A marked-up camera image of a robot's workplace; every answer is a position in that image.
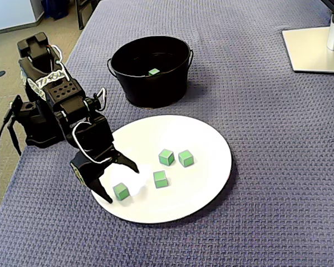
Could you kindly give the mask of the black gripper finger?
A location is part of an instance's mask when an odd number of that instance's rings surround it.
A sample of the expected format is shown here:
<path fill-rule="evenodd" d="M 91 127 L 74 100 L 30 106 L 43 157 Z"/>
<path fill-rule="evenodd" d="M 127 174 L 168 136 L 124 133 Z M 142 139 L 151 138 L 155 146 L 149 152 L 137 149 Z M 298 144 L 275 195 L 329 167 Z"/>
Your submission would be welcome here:
<path fill-rule="evenodd" d="M 99 178 L 96 179 L 86 179 L 85 180 L 86 186 L 91 189 L 93 192 L 98 194 L 104 200 L 106 200 L 109 204 L 113 203 L 112 198 L 107 194 L 105 188 L 103 187 L 102 183 L 100 182 Z"/>
<path fill-rule="evenodd" d="M 132 169 L 134 172 L 139 172 L 137 164 L 133 162 L 133 160 L 123 155 L 121 152 L 115 152 L 112 156 L 112 159 L 115 164 L 124 165 Z"/>

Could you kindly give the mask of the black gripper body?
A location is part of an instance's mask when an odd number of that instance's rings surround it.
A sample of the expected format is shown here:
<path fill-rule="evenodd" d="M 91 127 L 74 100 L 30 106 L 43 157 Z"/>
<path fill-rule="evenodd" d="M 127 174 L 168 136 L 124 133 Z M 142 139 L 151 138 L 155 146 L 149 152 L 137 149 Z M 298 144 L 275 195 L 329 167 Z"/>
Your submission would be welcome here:
<path fill-rule="evenodd" d="M 110 126 L 104 117 L 95 122 L 80 121 L 74 125 L 72 142 L 78 152 L 70 161 L 70 166 L 83 185 L 86 185 L 86 179 L 99 178 L 112 164 L 113 141 Z"/>

